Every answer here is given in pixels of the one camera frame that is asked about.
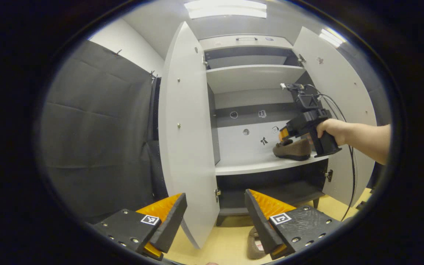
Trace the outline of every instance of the black cable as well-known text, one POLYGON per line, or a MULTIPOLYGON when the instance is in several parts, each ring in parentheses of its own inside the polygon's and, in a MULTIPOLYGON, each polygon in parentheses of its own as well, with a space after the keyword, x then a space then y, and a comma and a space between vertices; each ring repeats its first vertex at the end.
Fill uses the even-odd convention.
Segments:
MULTIPOLYGON (((318 92, 318 95, 317 96, 323 96, 323 99, 325 99, 325 102, 328 104, 328 101, 326 100, 326 98, 325 97, 328 97, 328 99, 330 99, 330 101, 332 101, 332 103, 335 105, 335 107, 338 109, 338 111, 340 112, 340 114, 341 114, 341 116, 343 117, 343 120, 346 122, 346 118, 345 118, 345 115, 343 114, 343 111, 341 111, 341 109, 340 109, 340 107, 338 107, 338 105, 336 104, 336 102, 330 97, 330 96, 328 96, 328 95, 325 95, 325 94, 322 94, 322 93, 320 93, 320 91, 318 91, 318 89, 315 87, 315 86, 313 86, 313 85, 311 85, 311 84, 306 84, 306 85, 304 85, 304 87, 306 87, 306 86, 310 86, 310 87, 313 87, 317 92, 318 92)), ((353 148, 351 147, 351 146, 349 146, 348 145, 348 149, 350 150, 350 156, 351 156, 351 166, 352 166, 352 170, 353 170, 353 190, 352 190, 352 193, 351 193, 351 199, 350 199, 350 203, 349 203, 349 205, 348 205, 348 208, 346 209, 346 212, 344 213, 344 215, 343 215, 343 218, 341 218, 341 221, 343 221, 344 219, 345 219, 345 217, 346 217, 346 215, 348 214, 348 211, 350 210, 350 208, 351 208, 351 204, 353 203, 353 199, 354 199, 354 192, 355 192, 355 190, 356 190, 356 169, 355 169, 355 167, 354 167, 354 150, 353 150, 353 148)))
MULTIPOLYGON (((318 91, 318 89, 317 89, 316 87, 314 87, 313 85, 311 85, 311 84, 303 85, 303 87, 306 87, 306 86, 313 87, 313 88, 317 91, 317 93, 319 93, 319 94, 320 94, 320 91, 318 91)), ((338 117, 338 115, 336 115, 336 112, 333 110, 333 108, 332 108, 332 107, 331 107, 331 105, 328 103, 328 101, 326 100, 326 98, 323 98, 323 99, 325 100, 325 102, 326 102, 326 104, 328 105, 328 107, 330 107, 330 109, 331 109, 331 111, 333 112, 333 114, 335 114, 336 119, 337 119, 337 120, 339 120, 340 118, 338 117)))

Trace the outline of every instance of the shoe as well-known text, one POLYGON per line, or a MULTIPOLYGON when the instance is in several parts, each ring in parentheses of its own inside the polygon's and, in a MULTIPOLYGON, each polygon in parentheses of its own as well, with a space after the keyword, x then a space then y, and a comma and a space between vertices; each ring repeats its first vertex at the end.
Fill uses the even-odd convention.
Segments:
POLYGON ((266 256, 266 253, 264 253, 263 245, 259 240, 258 232, 254 227, 250 230, 250 233, 248 234, 248 247, 246 250, 246 255, 250 259, 259 259, 266 256))
POLYGON ((312 152, 310 143, 307 139, 300 139, 297 142, 282 141, 276 143, 272 152, 278 158, 288 158, 298 161, 307 160, 312 152))

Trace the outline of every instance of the door hinge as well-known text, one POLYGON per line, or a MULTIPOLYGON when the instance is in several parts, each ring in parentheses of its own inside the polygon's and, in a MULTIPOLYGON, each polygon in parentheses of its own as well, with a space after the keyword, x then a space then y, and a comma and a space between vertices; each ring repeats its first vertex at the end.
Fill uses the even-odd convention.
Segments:
POLYGON ((325 173, 326 179, 328 179, 328 182, 331 182, 331 179, 333 178, 333 169, 330 169, 328 173, 325 173))
POLYGON ((302 63, 306 62, 306 60, 304 59, 304 57, 302 57, 302 55, 299 54, 299 59, 297 59, 297 60, 299 61, 299 66, 300 67, 303 67, 303 64, 302 63))
POLYGON ((221 195, 222 192, 219 189, 215 189, 215 202, 219 202, 219 195, 221 195))
POLYGON ((209 63, 205 60, 205 56, 202 55, 202 63, 207 67, 209 63))

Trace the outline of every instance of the drawer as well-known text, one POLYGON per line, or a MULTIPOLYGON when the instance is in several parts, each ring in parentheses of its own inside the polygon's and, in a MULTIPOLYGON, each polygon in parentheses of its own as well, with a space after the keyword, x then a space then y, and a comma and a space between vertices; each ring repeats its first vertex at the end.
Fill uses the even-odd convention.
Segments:
POLYGON ((283 37, 268 35, 225 35, 199 40, 205 52, 230 47, 276 47, 292 49, 292 45, 283 37))

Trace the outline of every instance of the gray backdrop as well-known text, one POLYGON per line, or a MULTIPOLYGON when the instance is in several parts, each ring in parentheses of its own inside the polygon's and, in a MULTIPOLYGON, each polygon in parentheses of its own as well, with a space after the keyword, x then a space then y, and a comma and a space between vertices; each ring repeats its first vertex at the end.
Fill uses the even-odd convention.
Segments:
POLYGON ((85 221, 154 202, 161 181, 153 168, 162 178, 154 90, 148 72, 89 41, 55 77, 41 120, 43 158, 62 200, 85 221))

